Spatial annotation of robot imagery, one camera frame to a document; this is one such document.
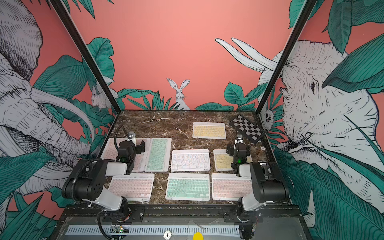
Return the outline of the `green keyboard upright left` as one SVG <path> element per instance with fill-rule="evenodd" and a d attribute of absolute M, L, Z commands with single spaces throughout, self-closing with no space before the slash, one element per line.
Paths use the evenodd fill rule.
<path fill-rule="evenodd" d="M 145 172 L 167 172 L 171 155 L 171 138 L 152 138 Z"/>

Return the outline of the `white vented strip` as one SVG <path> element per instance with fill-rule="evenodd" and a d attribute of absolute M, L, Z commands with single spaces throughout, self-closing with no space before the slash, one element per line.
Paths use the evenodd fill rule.
<path fill-rule="evenodd" d="M 195 233 L 202 233 L 204 236 L 230 236 L 238 237 L 240 235 L 239 228 L 236 226 L 123 226 L 123 232 L 119 231 L 118 227 L 103 226 L 104 231 L 108 235 L 151 235 L 160 236 L 166 231 L 171 232 L 172 235 L 193 235 Z M 66 236 L 82 236 L 82 235 L 100 235 L 100 229 L 98 226 L 92 225 L 70 225 L 65 233 Z"/>

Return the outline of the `black frame post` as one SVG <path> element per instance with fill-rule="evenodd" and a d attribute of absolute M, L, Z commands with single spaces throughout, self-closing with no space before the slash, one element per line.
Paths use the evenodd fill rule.
<path fill-rule="evenodd" d="M 275 83 L 279 79 L 280 74 L 282 73 L 283 67 L 284 67 L 285 63 L 287 62 L 288 57 L 292 53 L 293 48 L 294 48 L 302 30 L 303 30 L 316 2 L 317 2 L 316 0 L 307 0 L 304 2 L 304 6 L 301 9 L 301 12 L 298 16 L 297 22 L 295 23 L 295 26 L 294 26 L 294 28 L 291 32 L 291 35 L 290 35 L 290 37 L 286 43 L 286 46 L 282 52 L 282 55 L 278 61 L 278 64 L 277 64 L 277 66 L 273 72 L 273 75 L 272 75 L 272 77 L 271 77 L 271 79 L 270 79 L 270 81 L 266 87 L 266 91 L 263 94 L 263 97 L 259 103 L 259 106 L 256 109 L 256 115 L 257 116 L 260 115 L 262 108 L 264 107 L 265 103 L 268 100 L 269 94 L 274 89 Z"/>
<path fill-rule="evenodd" d="M 101 70 L 99 69 L 95 59 L 93 58 L 91 52 L 89 51 L 83 37 L 79 33 L 75 23 L 73 22 L 67 8 L 65 7 L 64 3 L 62 1 L 56 1 L 56 0 L 50 0 L 51 5 L 55 9 L 55 12 L 59 16 L 60 20 L 62 21 L 63 25 L 65 26 L 66 30 L 70 34 L 72 40 L 74 41 L 75 45 L 77 46 L 78 50 L 80 51 L 82 57 L 84 58 L 86 64 L 90 68 L 92 74 L 98 81 L 98 83 L 101 85 L 101 88 L 103 89 L 104 93 L 106 94 L 108 100 L 112 104 L 113 110 L 119 115 L 121 113 L 121 109 L 115 99 L 115 97 L 112 95 L 111 90 L 107 83 L 104 80 L 104 77 L 102 75 Z"/>

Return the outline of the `pink keyboard front right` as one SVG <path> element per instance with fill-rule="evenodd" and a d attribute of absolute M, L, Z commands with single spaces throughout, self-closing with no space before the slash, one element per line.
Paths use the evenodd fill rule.
<path fill-rule="evenodd" d="M 212 197 L 215 201 L 238 201 L 253 191 L 250 178 L 235 174 L 212 174 Z"/>

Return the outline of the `green keyboard front centre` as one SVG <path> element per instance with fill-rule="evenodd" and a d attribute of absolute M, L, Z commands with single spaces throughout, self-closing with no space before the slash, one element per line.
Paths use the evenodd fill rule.
<path fill-rule="evenodd" d="M 166 200 L 206 202 L 210 199 L 209 174 L 169 173 Z"/>

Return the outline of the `pink keyboard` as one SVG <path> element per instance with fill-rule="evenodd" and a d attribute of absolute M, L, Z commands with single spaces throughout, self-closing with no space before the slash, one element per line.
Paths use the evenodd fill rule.
<path fill-rule="evenodd" d="M 136 138 L 136 144 L 137 145 L 140 145 L 142 141 L 145 142 L 145 152 L 136 155 L 133 172 L 143 172 L 146 169 L 146 165 L 148 163 L 148 158 L 149 158 L 149 154 L 150 154 L 151 139 L 150 138 Z"/>
<path fill-rule="evenodd" d="M 212 174 L 212 197 L 215 201 L 238 201 L 253 191 L 250 178 L 235 174 Z"/>
<path fill-rule="evenodd" d="M 130 174 L 126 176 L 113 176 L 109 191 L 128 201 L 149 201 L 151 199 L 154 174 Z"/>
<path fill-rule="evenodd" d="M 114 145 L 114 138 L 109 138 L 102 152 L 101 159 L 115 160 L 118 156 L 118 151 Z"/>

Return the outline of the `yellow keyboard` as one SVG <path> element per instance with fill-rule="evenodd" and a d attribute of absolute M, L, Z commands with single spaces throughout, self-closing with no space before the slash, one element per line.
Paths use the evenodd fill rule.
<path fill-rule="evenodd" d="M 215 169 L 218 172 L 231 171 L 231 163 L 233 162 L 233 157 L 227 154 L 226 149 L 214 150 L 214 160 L 215 160 Z"/>
<path fill-rule="evenodd" d="M 226 128 L 224 123 L 193 123 L 194 139 L 226 139 Z"/>

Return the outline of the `black frame post left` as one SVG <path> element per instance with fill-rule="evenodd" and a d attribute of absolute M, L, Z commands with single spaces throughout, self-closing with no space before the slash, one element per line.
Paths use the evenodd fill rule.
<path fill-rule="evenodd" d="M 115 99 L 115 97 L 112 95 L 111 90 L 107 83 L 104 80 L 104 77 L 102 75 L 101 70 L 99 69 L 95 59 L 93 58 L 91 52 L 89 51 L 83 37 L 79 33 L 75 23 L 73 22 L 67 8 L 65 7 L 64 3 L 62 1 L 56 1 L 56 0 L 50 0 L 51 5 L 55 9 L 55 12 L 59 16 L 60 20 L 62 21 L 63 25 L 65 26 L 66 30 L 70 34 L 72 40 L 74 41 L 75 45 L 77 46 L 78 50 L 80 51 L 82 57 L 84 58 L 86 64 L 90 68 L 92 74 L 98 81 L 98 83 L 101 85 L 101 88 L 103 89 L 104 93 L 106 94 L 108 100 L 112 104 L 113 110 L 119 115 L 121 113 L 121 109 Z"/>

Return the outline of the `white keyboard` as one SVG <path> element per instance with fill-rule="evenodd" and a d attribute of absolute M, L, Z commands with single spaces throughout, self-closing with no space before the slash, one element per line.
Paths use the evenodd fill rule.
<path fill-rule="evenodd" d="M 172 172 L 210 171 L 211 162 L 208 149 L 173 150 Z"/>

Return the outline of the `pink keyboard far left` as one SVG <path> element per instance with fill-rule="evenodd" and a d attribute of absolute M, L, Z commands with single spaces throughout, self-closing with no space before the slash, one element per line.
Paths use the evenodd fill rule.
<path fill-rule="evenodd" d="M 101 159 L 115 160 L 118 156 L 118 151 L 114 145 L 114 138 L 109 138 L 102 152 Z"/>

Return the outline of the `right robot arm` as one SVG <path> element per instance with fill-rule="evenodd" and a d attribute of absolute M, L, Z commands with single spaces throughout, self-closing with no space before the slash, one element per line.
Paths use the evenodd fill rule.
<path fill-rule="evenodd" d="M 277 163 L 248 163 L 247 157 L 250 156 L 251 147 L 244 143 L 227 145 L 226 152 L 233 157 L 231 168 L 236 176 L 248 178 L 252 183 L 252 191 L 239 198 L 236 207 L 236 216 L 240 222 L 249 222 L 256 211 L 268 204 L 289 200 L 290 192 Z"/>

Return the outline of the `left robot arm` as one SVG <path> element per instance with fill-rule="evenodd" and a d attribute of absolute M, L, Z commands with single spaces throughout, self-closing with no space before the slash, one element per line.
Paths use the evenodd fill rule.
<path fill-rule="evenodd" d="M 132 215 L 126 198 L 106 189 L 106 177 L 128 176 L 135 166 L 137 154 L 144 153 L 146 143 L 120 142 L 118 157 L 108 159 L 80 160 L 62 187 L 62 196 L 78 204 L 91 204 L 106 211 L 117 222 L 125 222 Z"/>

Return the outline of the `checkerboard calibration plate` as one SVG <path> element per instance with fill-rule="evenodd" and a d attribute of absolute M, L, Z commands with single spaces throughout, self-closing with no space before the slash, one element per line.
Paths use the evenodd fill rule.
<path fill-rule="evenodd" d="M 243 137 L 255 144 L 265 135 L 265 132 L 260 127 L 253 124 L 242 115 L 233 118 L 229 122 L 229 125 L 235 128 Z"/>

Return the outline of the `pink keyboard front left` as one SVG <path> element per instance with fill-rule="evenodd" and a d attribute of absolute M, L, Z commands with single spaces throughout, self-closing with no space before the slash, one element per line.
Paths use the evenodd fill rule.
<path fill-rule="evenodd" d="M 149 201 L 151 199 L 154 174 L 130 174 L 126 176 L 113 176 L 109 191 L 128 201 Z"/>

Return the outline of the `yellow round button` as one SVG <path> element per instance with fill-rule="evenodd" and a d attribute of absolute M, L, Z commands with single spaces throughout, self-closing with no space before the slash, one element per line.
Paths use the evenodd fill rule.
<path fill-rule="evenodd" d="M 193 235 L 193 240 L 204 240 L 204 236 L 202 233 L 197 232 Z"/>

